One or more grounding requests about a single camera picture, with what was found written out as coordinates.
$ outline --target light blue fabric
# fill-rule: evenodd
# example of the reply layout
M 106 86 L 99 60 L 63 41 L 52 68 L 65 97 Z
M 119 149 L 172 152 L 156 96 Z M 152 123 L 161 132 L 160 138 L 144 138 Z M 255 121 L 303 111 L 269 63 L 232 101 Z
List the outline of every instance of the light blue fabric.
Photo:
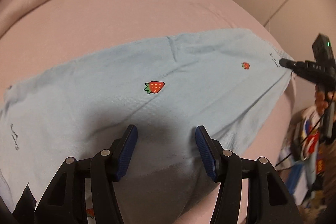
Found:
M 14 203 L 28 182 L 39 200 L 66 157 L 92 157 L 135 124 L 138 142 L 115 184 L 121 213 L 125 223 L 172 223 L 216 187 L 195 128 L 242 155 L 291 78 L 282 57 L 249 30 L 221 29 L 109 48 L 13 85 L 0 168 Z M 165 85 L 148 94 L 151 81 Z

